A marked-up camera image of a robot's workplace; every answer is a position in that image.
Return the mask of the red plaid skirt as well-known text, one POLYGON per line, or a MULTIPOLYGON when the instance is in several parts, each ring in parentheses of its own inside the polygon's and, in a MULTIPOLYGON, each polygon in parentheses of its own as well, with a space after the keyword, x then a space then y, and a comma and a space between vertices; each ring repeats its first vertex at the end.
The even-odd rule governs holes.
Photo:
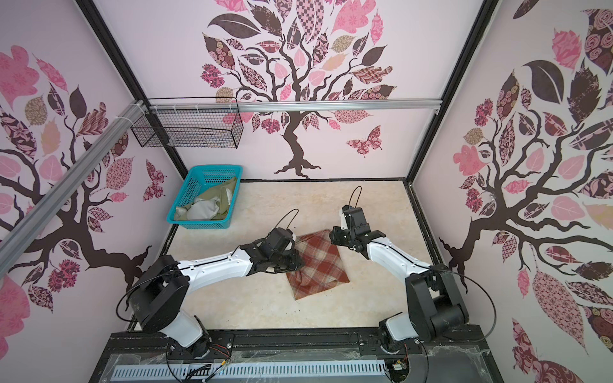
POLYGON ((296 301, 350 282, 338 247, 330 242, 330 230, 298 237, 295 249, 304 263, 287 274, 296 301))

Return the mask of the olive and white skirt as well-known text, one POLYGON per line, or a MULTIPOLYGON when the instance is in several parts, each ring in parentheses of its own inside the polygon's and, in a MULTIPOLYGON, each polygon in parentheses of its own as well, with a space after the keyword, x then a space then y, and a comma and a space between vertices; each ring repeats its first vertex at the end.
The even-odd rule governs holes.
POLYGON ((174 220, 177 221, 209 221, 224 220, 236 189, 237 178, 215 185, 197 196, 191 204, 177 207, 174 220))

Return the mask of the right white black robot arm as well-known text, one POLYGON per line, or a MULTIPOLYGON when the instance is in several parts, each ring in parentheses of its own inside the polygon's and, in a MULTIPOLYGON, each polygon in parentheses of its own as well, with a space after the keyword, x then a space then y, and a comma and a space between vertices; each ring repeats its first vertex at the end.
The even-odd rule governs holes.
POLYGON ((396 354, 408 341, 430 342, 469 322, 458 285, 445 265, 414 258, 381 231, 335 226, 329 237, 335 246, 361 254, 404 283, 407 311, 382 320, 378 327, 378 344, 388 354, 396 354))

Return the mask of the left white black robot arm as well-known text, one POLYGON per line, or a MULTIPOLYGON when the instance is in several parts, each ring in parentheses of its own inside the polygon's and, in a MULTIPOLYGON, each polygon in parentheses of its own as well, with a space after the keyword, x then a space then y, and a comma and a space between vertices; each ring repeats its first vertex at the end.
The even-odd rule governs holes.
POLYGON ((285 274, 303 266, 293 242, 282 251, 262 242, 244 244, 223 255, 192 261, 165 255, 142 275, 125 300, 143 332, 161 333, 188 357, 199 359, 209 354, 212 338, 201 320, 184 310, 188 295, 228 279, 285 274))

